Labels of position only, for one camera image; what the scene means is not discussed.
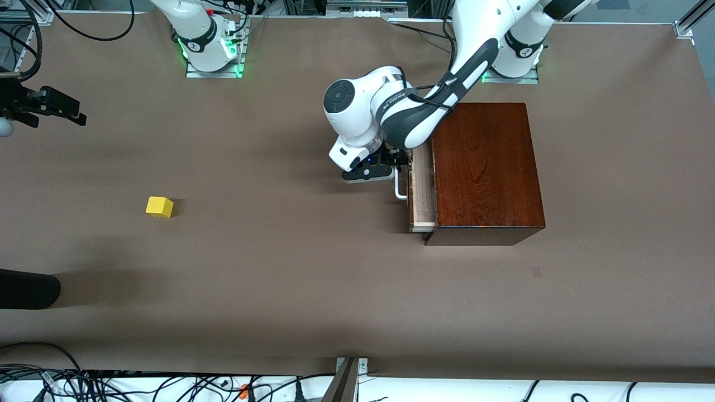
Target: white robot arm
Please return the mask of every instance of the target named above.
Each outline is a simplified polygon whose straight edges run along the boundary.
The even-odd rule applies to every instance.
[[[237,57],[234,21],[209,15],[200,0],[150,1],[167,16],[184,56],[197,70],[214,72]]]
[[[376,152],[384,154],[380,151],[383,143],[393,149],[420,146],[490,67],[501,64],[497,72],[507,76],[526,74],[538,61],[543,38],[554,20],[574,15],[596,1],[456,0],[455,62],[424,98],[399,67],[382,67],[362,78],[330,85],[323,107],[339,136],[330,158],[344,171],[364,172],[364,180],[374,180],[372,167],[363,161]],[[512,32],[520,21],[524,27]],[[513,40],[517,35],[518,43]],[[501,50],[500,43],[506,43]]]

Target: black cylinder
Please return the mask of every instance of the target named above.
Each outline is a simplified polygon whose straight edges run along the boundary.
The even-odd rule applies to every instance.
[[[57,301],[60,289],[52,275],[0,270],[0,308],[42,310]]]

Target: wooden box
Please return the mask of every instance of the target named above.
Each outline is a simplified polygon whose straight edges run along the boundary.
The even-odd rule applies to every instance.
[[[546,226],[524,104],[459,104],[408,177],[411,230],[426,245],[515,245]]]

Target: black cable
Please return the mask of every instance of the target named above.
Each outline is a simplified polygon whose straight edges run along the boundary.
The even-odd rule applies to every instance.
[[[19,365],[19,364],[0,365],[0,368],[5,368],[5,367],[11,367],[11,368],[35,368],[35,369],[37,370],[37,373],[42,373],[43,371],[45,371],[45,372],[47,372],[47,373],[58,373],[58,374],[61,374],[61,375],[64,375],[64,376],[71,376],[71,377],[74,377],[75,379],[77,379],[78,381],[79,381],[79,380],[83,380],[83,381],[93,381],[93,379],[90,378],[90,377],[87,377],[87,376],[82,375],[82,374],[75,373],[75,372],[73,372],[73,371],[68,371],[68,370],[58,370],[58,369],[54,369],[54,368],[42,368],[42,367],[33,366],[33,365],[27,365],[27,364],[25,364],[25,365]],[[114,387],[114,386],[112,386],[112,385],[106,384],[106,386],[107,386],[108,388],[112,389],[115,393],[117,393],[118,396],[125,394],[124,391],[119,390],[119,389],[117,389],[116,387]],[[124,402],[131,402],[131,401],[130,401],[128,398],[126,398],[126,397],[123,399],[123,401],[124,401]]]
[[[426,31],[426,30],[424,30],[424,29],[415,28],[414,26],[403,25],[403,24],[393,24],[393,25],[394,25],[394,26],[399,26],[400,28],[405,28],[405,29],[410,29],[410,30],[412,30],[412,31],[421,32],[421,33],[423,33],[423,34],[436,36],[436,37],[438,37],[438,38],[447,39],[448,41],[452,41],[452,40],[453,40],[450,36],[440,35],[440,34],[438,34],[438,33],[436,33],[436,32],[430,32],[430,31]]]
[[[400,67],[400,66],[397,66],[397,68],[400,70],[400,74],[402,74],[403,87],[404,87],[405,89],[407,89],[407,78],[405,77],[405,70],[404,70],[402,67]],[[420,96],[418,96],[418,95],[416,95],[416,94],[409,94],[409,95],[407,96],[407,98],[409,98],[409,99],[411,99],[411,100],[413,100],[413,101],[415,101],[415,102],[422,102],[422,103],[425,103],[425,104],[429,104],[430,106],[434,106],[434,107],[437,107],[437,108],[439,108],[439,109],[447,109],[449,113],[452,113],[452,112],[455,111],[455,109],[454,109],[453,106],[448,106],[448,105],[446,105],[446,104],[437,103],[437,102],[432,101],[432,100],[429,99],[429,98],[423,98],[423,97],[420,97]]]
[[[41,372],[44,372],[44,371],[46,371],[46,370],[43,369],[43,368],[37,368],[37,369],[34,369],[34,370],[25,370],[25,372],[26,372],[25,374],[26,374],[26,375],[27,375],[27,374],[32,374],[34,371],[36,371],[37,373],[41,373]],[[92,377],[90,377],[90,376],[87,376],[88,378],[91,378],[91,379],[92,379],[92,382],[93,382],[95,385],[97,385],[97,387],[98,387],[98,389],[99,389],[100,392],[97,393],[96,391],[90,391],[90,392],[88,392],[88,393],[78,393],[77,390],[74,388],[74,384],[72,384],[72,382],[71,382],[71,378],[68,378],[68,377],[69,377],[68,375],[69,375],[69,376],[75,376],[74,373],[71,373],[71,372],[70,372],[70,373],[65,373],[65,374],[61,374],[61,375],[60,375],[60,376],[63,377],[63,378],[65,379],[65,381],[66,381],[66,383],[65,383],[65,389],[64,389],[64,394],[62,394],[62,393],[57,393],[57,392],[53,392],[52,390],[49,390],[48,393],[50,393],[51,395],[53,395],[53,397],[58,396],[58,397],[62,397],[62,398],[75,398],[75,399],[77,399],[78,401],[81,401],[83,398],[84,398],[84,400],[87,400],[89,397],[96,397],[96,396],[98,396],[98,397],[100,397],[100,398],[110,397],[110,398],[122,399],[123,401],[126,401],[126,402],[131,402],[131,401],[127,398],[127,395],[133,395],[133,394],[151,394],[151,393],[153,393],[154,395],[158,395],[159,391],[161,391],[162,389],[168,388],[168,387],[173,386],[173,385],[176,385],[176,384],[178,384],[179,382],[183,381],[184,379],[189,378],[189,377],[171,377],[171,378],[168,378],[167,380],[165,380],[163,383],[161,383],[161,384],[159,385],[159,388],[157,388],[156,390],[152,390],[152,391],[120,391],[120,390],[118,390],[117,388],[115,388],[114,386],[111,386],[111,385],[108,384],[108,382],[109,382],[112,378],[103,381],[103,380],[101,380],[101,379],[99,379],[99,378],[92,378]],[[66,385],[67,385],[67,384],[69,384],[69,385],[73,388],[73,393],[67,392],[67,389],[66,389]],[[114,389],[116,392],[114,392],[114,393],[107,393],[107,392],[104,390],[104,388],[106,388],[106,387],[112,388],[112,389]]]
[[[251,385],[251,383],[249,383],[249,386],[247,388],[239,388],[236,390],[236,391],[240,391],[240,392],[231,400],[231,402],[236,402],[238,400],[238,398],[241,396],[241,394],[246,391],[248,391],[249,402],[256,402],[255,397],[252,396],[253,390],[255,390],[256,388],[261,388],[261,387],[270,388],[270,392],[271,392],[270,401],[272,401],[273,400],[273,396],[272,396],[273,387],[270,384],[259,384],[257,386],[254,386],[254,385]]]
[[[214,3],[213,1],[210,1],[210,0],[201,0],[201,1],[203,1],[204,3],[211,4],[211,5],[213,5],[213,6],[216,6],[216,7],[221,7],[221,8],[224,9],[224,10],[237,11],[237,12],[240,12],[241,14],[248,15],[248,13],[247,13],[246,11],[239,10],[239,9],[233,9],[233,8],[231,8],[231,7],[228,7],[228,6],[225,5],[225,4]]]
[[[531,384],[529,392],[526,394],[526,398],[522,399],[521,402],[529,402],[529,399],[531,399],[531,394],[534,393],[534,389],[536,389],[536,386],[538,385],[539,381],[540,380],[536,380]]]
[[[298,381],[307,380],[307,379],[309,379],[309,378],[328,377],[328,376],[335,376],[335,374],[333,374],[333,373],[312,374],[312,375],[310,375],[310,376],[300,377],[300,378],[295,379],[295,380],[293,380],[293,381],[288,381],[287,383],[285,383],[285,384],[283,384],[283,385],[281,385],[281,386],[279,386],[279,387],[276,387],[274,390],[270,391],[267,395],[264,395],[263,397],[261,397],[261,399],[259,399],[259,400],[256,401],[256,402],[261,402],[261,401],[263,401],[264,399],[268,398],[269,396],[270,396],[270,398],[271,398],[271,400],[272,400],[274,393],[276,393],[276,392],[278,392],[279,390],[281,390],[281,389],[283,389],[283,388],[285,388],[285,387],[287,387],[287,386],[289,386],[289,385],[292,385],[292,384],[294,384],[294,383],[296,383],[296,382],[298,382]]]
[[[218,4],[218,3],[214,3],[213,1],[210,1],[210,0],[202,0],[202,1],[204,1],[208,4],[211,4],[213,6],[221,7],[222,9],[231,11],[231,14],[233,14],[233,11],[243,14],[243,21],[241,22],[241,25],[239,27],[237,27],[234,31],[229,32],[229,35],[233,35],[236,32],[240,31],[241,29],[244,29],[244,27],[246,27],[246,22],[248,21],[248,13],[246,11],[239,10],[239,9],[233,9],[231,7],[228,7],[226,4]]]
[[[169,378],[169,379],[165,380],[163,383],[161,383],[161,384],[159,385],[159,388],[153,393],[154,396],[152,396],[152,402],[157,402],[157,396],[159,396],[159,391],[162,390],[162,387],[168,386],[167,383],[168,383],[170,380],[172,380],[172,379],[173,379],[173,378]]]
[[[32,24],[21,24],[21,25],[13,26],[10,29],[10,34],[17,36],[20,34],[21,29],[27,28],[29,26],[32,26]],[[10,39],[10,47],[12,47],[12,59],[13,59],[12,68],[15,69],[15,67],[17,66],[17,57],[22,53],[22,51],[17,50],[17,48],[15,47],[15,41],[13,41],[12,38]]]
[[[295,378],[295,400],[293,402],[306,402],[305,396],[303,395],[303,386],[300,383],[300,377]]]
[[[588,402],[587,397],[583,396],[582,393],[572,393],[571,394],[571,402],[576,402],[576,398],[581,398],[583,399],[583,402]]]
[[[457,57],[457,40],[452,37],[452,35],[447,32],[447,18],[449,18],[449,15],[452,14],[452,9],[454,9],[454,5],[456,4],[456,0],[452,1],[452,4],[447,8],[447,14],[445,17],[442,19],[442,32],[444,33],[445,36],[449,38],[449,43],[451,47],[451,52],[450,52],[450,58],[449,58],[449,67],[447,70],[451,70],[452,67],[454,67],[454,61],[455,58]]]
[[[40,36],[39,36],[39,33],[38,33],[38,35],[37,35],[37,41],[38,41],[37,43],[38,43],[38,53],[39,53],[39,51],[41,50],[41,47],[40,47],[40,45],[39,45],[39,44],[40,44]],[[35,60],[37,60],[37,59],[39,58],[39,56],[37,56],[37,54],[33,53],[33,55],[35,56]],[[48,347],[48,348],[53,348],[53,349],[55,349],[55,350],[59,350],[63,355],[65,355],[65,357],[67,357],[67,358],[69,359],[69,361],[72,363],[72,365],[74,366],[74,368],[77,370],[77,374],[79,375],[79,374],[82,373],[82,369],[79,367],[79,363],[77,363],[77,360],[75,360],[74,356],[72,356],[72,354],[71,354],[70,352],[68,352],[67,350],[65,350],[64,348],[62,348],[62,347],[60,347],[60,346],[57,346],[57,345],[55,345],[54,343],[49,343],[49,342],[18,342],[18,343],[12,343],[12,344],[10,344],[10,345],[5,345],[5,346],[3,346],[2,348],[0,348],[0,351],[3,351],[3,350],[8,349],[8,348],[15,348],[15,347],[17,347],[17,346],[31,346],[31,345],[33,345],[33,346],[45,346],[45,347]],[[82,383],[83,383],[83,382],[84,382],[84,381],[80,381],[80,382],[79,382],[79,391],[80,391],[80,392],[82,392]]]
[[[65,381],[69,382],[69,385],[70,385],[70,387],[72,388],[72,390],[75,392],[75,394],[76,394],[76,395],[79,395],[79,394],[77,393],[77,389],[74,387],[74,384],[70,382],[71,379],[69,378],[69,376],[76,376],[76,373],[74,373],[74,372],[67,371],[67,370],[44,369],[44,368],[39,367],[39,366],[33,366],[33,365],[28,365],[28,364],[24,364],[24,365],[6,364],[6,365],[1,365],[0,367],[2,367],[2,368],[21,369],[22,376],[40,375],[40,377],[41,377],[41,379],[42,379],[42,383],[43,383],[43,389],[42,389],[42,391],[40,392],[40,394],[36,397],[36,400],[40,400],[40,401],[41,401],[41,400],[44,398],[44,395],[45,395],[45,394],[48,394],[48,393],[49,393],[50,396],[52,397],[52,400],[53,400],[53,401],[55,401],[55,396],[67,397],[68,395],[63,395],[63,394],[60,394],[60,393],[56,393],[56,392],[54,392],[54,391],[52,390],[52,388],[51,388],[52,385],[54,384],[54,382],[56,382],[56,381],[59,380],[59,379],[64,379]],[[51,383],[48,382],[48,380],[47,380],[46,377],[45,377],[45,374],[46,374],[47,371],[58,373],[56,377],[55,377],[55,376],[50,376],[50,375],[48,375],[48,376],[50,377],[50,380],[52,381]],[[79,399],[79,397],[77,397],[77,396],[75,396],[75,395],[70,395],[69,397],[73,397],[73,396],[75,397],[75,399],[77,399],[78,402],[81,402],[81,400]]]
[[[132,19],[129,20],[129,26],[127,27],[127,29],[125,29],[124,32],[122,32],[122,33],[119,34],[119,35],[111,36],[111,37],[109,37],[109,38],[100,38],[100,37],[97,37],[97,36],[92,36],[92,35],[90,35],[90,34],[85,34],[84,32],[82,32],[82,31],[80,31],[79,29],[77,29],[77,28],[75,28],[74,26],[72,26],[69,22],[65,21],[64,18],[62,18],[62,16],[60,15],[60,13],[57,12],[57,9],[54,8],[54,6],[52,5],[51,1],[48,1],[46,4],[47,4],[47,6],[49,7],[49,9],[52,10],[52,13],[53,13],[64,25],[66,25],[67,28],[70,28],[72,31],[74,31],[74,32],[76,32],[76,33],[78,33],[78,34],[84,36],[85,38],[92,39],[92,40],[94,40],[94,41],[100,41],[100,42],[116,41],[116,40],[118,40],[118,39],[121,39],[121,38],[125,37],[125,36],[129,33],[129,31],[131,31],[132,28],[134,27],[134,18],[135,18],[135,16],[137,15],[136,11],[134,10],[134,0],[129,0],[129,7],[132,9]]]
[[[16,36],[9,35],[10,41],[12,42],[13,40],[17,41],[21,46],[23,46],[25,49],[28,49],[30,53],[35,57],[34,62],[30,66],[29,69],[27,69],[26,72],[21,72],[20,73],[20,82],[27,81],[28,79],[31,79],[34,77],[35,74],[40,70],[40,65],[42,63],[42,33],[40,32],[40,26],[37,24],[37,18],[35,17],[34,10],[30,7],[29,4],[27,4],[26,0],[20,0],[20,3],[22,3],[22,6],[25,8],[25,11],[27,11],[27,14],[30,16],[30,20],[32,22],[32,26],[35,28],[35,33],[37,35],[37,50],[32,50],[29,46],[25,45],[24,41],[19,40]]]
[[[628,386],[628,390],[626,391],[626,402],[631,402],[631,391],[633,390],[633,387],[636,386],[638,381],[631,383],[630,386]]]

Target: brown table surface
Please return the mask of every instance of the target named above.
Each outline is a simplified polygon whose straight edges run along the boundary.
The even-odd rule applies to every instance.
[[[127,20],[70,18],[105,35]],[[75,306],[2,311],[2,342],[60,343],[87,368],[306,373],[359,355],[399,376],[713,378],[715,107],[670,26],[557,25],[541,84],[470,93],[528,107],[547,228],[515,247],[425,247],[389,182],[346,185],[327,156],[331,82],[443,73],[415,32],[271,19],[233,80],[185,79],[157,12],[112,43],[43,33],[29,85],[89,119],[2,139],[1,266],[63,273]],[[146,215],[150,195],[181,216]]]

